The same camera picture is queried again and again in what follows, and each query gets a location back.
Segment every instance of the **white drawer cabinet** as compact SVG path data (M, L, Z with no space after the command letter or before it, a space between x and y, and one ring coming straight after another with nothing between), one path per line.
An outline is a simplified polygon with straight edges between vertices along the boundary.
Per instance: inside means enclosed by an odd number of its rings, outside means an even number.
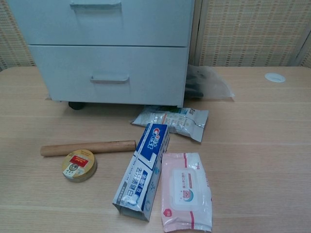
M182 106L193 0L8 0L53 100Z

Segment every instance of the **woven panel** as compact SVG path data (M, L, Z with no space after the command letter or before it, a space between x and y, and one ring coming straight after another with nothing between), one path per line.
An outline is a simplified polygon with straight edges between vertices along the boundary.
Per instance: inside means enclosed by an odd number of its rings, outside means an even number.
M0 0L0 69L34 65L8 4Z
M311 0L209 0L200 65L286 66Z
M311 47L309 48L309 51L306 53L304 59L302 60L301 66L311 68Z

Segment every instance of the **plastic packet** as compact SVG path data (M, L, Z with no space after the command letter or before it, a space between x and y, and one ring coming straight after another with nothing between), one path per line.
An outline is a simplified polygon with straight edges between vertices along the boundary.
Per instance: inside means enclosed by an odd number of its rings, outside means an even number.
M163 154L161 179L164 231L211 232L211 192L199 154Z
M212 67L188 65L185 98L225 99L235 95Z
M146 106L132 124L165 124L169 126L170 133L178 133L201 142L207 117L208 110Z

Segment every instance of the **blue and white box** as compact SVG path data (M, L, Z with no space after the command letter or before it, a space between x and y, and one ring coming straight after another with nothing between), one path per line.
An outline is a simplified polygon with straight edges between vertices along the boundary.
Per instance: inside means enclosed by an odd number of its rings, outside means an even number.
M167 125L147 125L113 198L120 213L149 221L169 139Z

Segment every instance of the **wooden stick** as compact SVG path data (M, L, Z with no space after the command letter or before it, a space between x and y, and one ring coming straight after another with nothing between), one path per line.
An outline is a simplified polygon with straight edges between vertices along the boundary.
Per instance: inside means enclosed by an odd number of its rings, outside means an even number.
M42 156L61 156L82 149L89 150L92 153L135 151L136 143L135 141L116 141L43 146L40 154Z

